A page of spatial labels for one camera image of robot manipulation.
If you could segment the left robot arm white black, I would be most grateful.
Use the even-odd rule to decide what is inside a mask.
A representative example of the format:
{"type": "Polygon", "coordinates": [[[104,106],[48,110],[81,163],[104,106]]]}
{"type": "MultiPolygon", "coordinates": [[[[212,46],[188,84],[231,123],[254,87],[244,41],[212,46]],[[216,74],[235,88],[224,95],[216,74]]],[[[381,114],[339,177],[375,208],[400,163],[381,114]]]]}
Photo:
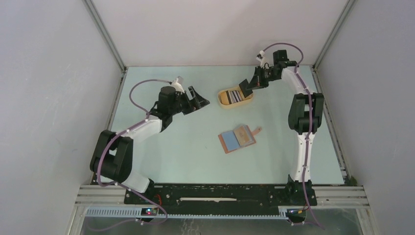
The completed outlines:
{"type": "Polygon", "coordinates": [[[154,200],[155,191],[149,187],[152,180],[133,169],[134,144],[164,131],[174,115],[188,115],[210,104],[192,86],[188,89],[189,94],[177,86],[162,87],[147,118],[119,133],[100,133],[90,162],[90,170],[97,174],[99,182],[105,179],[108,184],[119,183],[135,190],[136,198],[143,204],[154,200]]]}

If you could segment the aluminium frame front rail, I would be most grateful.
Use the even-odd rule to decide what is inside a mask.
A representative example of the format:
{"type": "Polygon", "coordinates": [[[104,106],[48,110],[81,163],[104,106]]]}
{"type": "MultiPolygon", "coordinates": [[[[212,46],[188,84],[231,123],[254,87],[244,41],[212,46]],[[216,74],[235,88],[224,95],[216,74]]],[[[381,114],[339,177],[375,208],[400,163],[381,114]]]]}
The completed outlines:
{"type": "MultiPolygon", "coordinates": [[[[369,201],[362,186],[313,186],[317,209],[368,209],[369,201]]],[[[132,207],[124,204],[126,190],[118,186],[82,185],[76,206],[132,207]]]]}

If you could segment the yellow credit card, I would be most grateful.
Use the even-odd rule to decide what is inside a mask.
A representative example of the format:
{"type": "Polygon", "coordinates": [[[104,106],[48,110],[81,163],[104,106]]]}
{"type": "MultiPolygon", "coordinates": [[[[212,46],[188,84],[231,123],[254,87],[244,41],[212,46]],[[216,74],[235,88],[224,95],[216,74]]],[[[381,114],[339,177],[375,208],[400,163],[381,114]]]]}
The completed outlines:
{"type": "Polygon", "coordinates": [[[249,145],[254,141],[252,133],[246,125],[241,125],[235,128],[233,132],[240,146],[249,145]]]}

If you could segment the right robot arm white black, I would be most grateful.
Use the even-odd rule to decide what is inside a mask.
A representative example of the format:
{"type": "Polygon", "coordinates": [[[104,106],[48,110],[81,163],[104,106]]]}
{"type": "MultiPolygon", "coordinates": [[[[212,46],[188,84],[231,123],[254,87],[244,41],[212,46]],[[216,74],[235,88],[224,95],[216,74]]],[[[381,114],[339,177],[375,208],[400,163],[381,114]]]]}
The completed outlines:
{"type": "Polygon", "coordinates": [[[272,65],[268,63],[263,50],[256,58],[260,65],[255,67],[252,79],[244,80],[239,85],[243,94],[266,88],[271,81],[277,80],[284,81],[294,91],[288,125],[297,134],[298,156],[288,175],[284,197],[289,204],[296,205],[304,199],[304,193],[312,190],[309,165],[312,143],[323,120],[324,96],[307,85],[299,73],[298,62],[289,60],[286,50],[273,53],[272,65]]]}

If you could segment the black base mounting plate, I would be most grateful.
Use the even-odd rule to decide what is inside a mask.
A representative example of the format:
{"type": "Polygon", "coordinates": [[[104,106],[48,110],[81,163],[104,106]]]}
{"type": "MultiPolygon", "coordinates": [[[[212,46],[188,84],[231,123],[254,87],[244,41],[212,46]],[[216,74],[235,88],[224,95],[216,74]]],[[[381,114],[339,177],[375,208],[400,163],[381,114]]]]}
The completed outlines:
{"type": "Polygon", "coordinates": [[[280,184],[153,184],[143,194],[167,214],[272,215],[317,205],[315,191],[288,195],[280,184]]]}

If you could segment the brown leather card holder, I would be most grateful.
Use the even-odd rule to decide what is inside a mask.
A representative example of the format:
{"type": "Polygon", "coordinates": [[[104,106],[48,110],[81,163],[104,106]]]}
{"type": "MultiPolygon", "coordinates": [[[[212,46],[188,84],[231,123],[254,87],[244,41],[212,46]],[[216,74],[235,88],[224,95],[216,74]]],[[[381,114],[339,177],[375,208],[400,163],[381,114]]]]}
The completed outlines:
{"type": "Polygon", "coordinates": [[[256,144],[255,136],[261,131],[262,127],[251,130],[248,125],[240,125],[233,130],[219,134],[218,139],[225,154],[229,154],[241,148],[256,144]]]}

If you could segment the cream oval tray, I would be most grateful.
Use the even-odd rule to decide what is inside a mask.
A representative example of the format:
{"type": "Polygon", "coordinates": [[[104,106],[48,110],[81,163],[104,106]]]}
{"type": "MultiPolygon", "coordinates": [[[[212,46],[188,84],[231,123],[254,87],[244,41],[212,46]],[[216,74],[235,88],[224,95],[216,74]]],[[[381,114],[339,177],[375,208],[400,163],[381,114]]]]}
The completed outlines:
{"type": "Polygon", "coordinates": [[[227,104],[227,99],[225,98],[225,91],[233,91],[233,90],[239,90],[239,91],[241,91],[240,88],[239,88],[239,86],[236,86],[236,87],[228,88],[228,89],[225,89],[225,90],[221,90],[218,93],[218,95],[217,95],[218,102],[219,102],[219,104],[220,104],[220,106],[222,108],[224,108],[224,109],[232,109],[232,108],[236,108],[236,107],[239,107],[239,106],[242,106],[242,105],[246,105],[246,104],[250,103],[252,101],[253,97],[254,97],[254,94],[252,94],[252,95],[250,95],[248,97],[245,97],[241,93],[243,95],[243,101],[228,105],[227,104]]]}

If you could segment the stack of cards in tray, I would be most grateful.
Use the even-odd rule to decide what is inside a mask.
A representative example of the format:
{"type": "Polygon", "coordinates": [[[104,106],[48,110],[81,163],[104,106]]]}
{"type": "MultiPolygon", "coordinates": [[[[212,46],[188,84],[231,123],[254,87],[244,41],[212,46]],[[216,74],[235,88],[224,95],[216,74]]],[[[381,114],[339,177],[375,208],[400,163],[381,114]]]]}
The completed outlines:
{"type": "Polygon", "coordinates": [[[243,95],[239,90],[225,91],[225,98],[228,105],[243,101],[243,95]]]}

